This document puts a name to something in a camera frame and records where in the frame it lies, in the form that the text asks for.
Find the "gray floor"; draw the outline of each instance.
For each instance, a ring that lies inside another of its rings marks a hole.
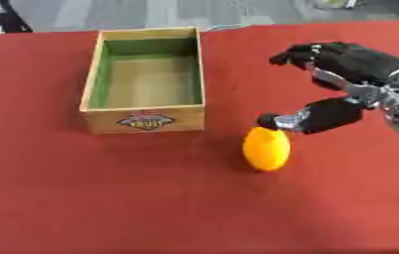
[[[399,19],[399,0],[319,10],[312,0],[12,0],[37,32]]]

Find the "robotic hand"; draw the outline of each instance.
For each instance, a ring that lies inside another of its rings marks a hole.
[[[270,64],[310,70],[315,84],[346,96],[310,103],[295,115],[263,114],[257,120],[261,127],[319,133],[357,122],[364,109],[379,107],[399,131],[399,57],[356,44],[315,43],[295,45]]]

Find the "wooden box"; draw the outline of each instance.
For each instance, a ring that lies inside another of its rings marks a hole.
[[[93,133],[200,130],[197,28],[99,32],[80,103]]]

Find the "printed logo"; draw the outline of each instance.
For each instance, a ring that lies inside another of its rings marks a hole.
[[[175,122],[175,119],[161,114],[139,114],[132,115],[127,119],[118,121],[117,123],[144,131],[154,131],[173,122]]]

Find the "orange fruit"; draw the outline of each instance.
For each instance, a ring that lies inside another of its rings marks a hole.
[[[249,164],[263,172],[277,171],[289,159],[291,144],[283,131],[253,128],[246,136],[243,154]]]

